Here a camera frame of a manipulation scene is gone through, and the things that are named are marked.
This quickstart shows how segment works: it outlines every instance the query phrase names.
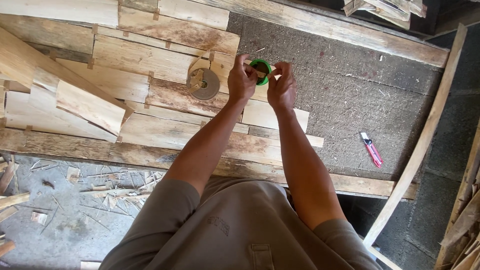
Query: red utility knife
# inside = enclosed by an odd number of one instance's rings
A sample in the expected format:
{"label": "red utility knife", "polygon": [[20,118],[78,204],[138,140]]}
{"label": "red utility knife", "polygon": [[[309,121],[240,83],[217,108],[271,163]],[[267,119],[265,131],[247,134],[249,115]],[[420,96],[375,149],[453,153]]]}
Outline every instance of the red utility knife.
{"label": "red utility knife", "polygon": [[367,148],[368,153],[373,159],[373,162],[378,168],[382,167],[384,160],[380,157],[377,149],[373,145],[372,140],[370,140],[365,132],[360,133],[361,137],[363,138],[363,142],[365,143],[365,147]]}

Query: printed logo on shirt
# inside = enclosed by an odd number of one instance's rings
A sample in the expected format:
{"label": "printed logo on shirt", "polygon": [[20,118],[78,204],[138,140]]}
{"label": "printed logo on shirt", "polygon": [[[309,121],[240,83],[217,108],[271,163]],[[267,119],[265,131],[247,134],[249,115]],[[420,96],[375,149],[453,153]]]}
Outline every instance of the printed logo on shirt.
{"label": "printed logo on shirt", "polygon": [[219,217],[209,217],[207,219],[207,224],[217,226],[226,236],[228,236],[228,230],[230,229],[230,226],[223,219]]}

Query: gray t-shirt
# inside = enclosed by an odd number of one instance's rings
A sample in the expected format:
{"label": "gray t-shirt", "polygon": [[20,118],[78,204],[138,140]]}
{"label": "gray t-shirt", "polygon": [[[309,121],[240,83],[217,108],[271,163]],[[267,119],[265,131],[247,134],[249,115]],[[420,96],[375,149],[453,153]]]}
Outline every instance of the gray t-shirt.
{"label": "gray t-shirt", "polygon": [[345,220],[310,230],[279,185],[212,178],[157,184],[100,270],[381,270]]}

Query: person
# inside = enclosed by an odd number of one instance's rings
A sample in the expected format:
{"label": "person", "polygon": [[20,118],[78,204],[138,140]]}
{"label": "person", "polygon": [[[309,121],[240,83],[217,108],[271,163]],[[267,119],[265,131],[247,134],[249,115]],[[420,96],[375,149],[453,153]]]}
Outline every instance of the person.
{"label": "person", "polygon": [[235,58],[228,102],[178,154],[100,270],[381,269],[346,220],[328,170],[297,121],[291,64],[275,64],[267,92],[289,190],[268,181],[211,179],[255,92],[248,57]]}

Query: forearm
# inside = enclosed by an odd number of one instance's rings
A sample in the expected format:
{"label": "forearm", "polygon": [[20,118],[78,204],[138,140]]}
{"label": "forearm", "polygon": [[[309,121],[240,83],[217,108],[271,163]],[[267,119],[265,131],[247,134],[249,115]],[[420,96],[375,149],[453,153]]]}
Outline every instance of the forearm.
{"label": "forearm", "polygon": [[283,168],[297,213],[314,229],[332,218],[345,218],[330,175],[313,150],[293,109],[277,113]]}
{"label": "forearm", "polygon": [[225,107],[185,145],[165,178],[192,184],[200,195],[222,156],[246,101],[228,101]]}

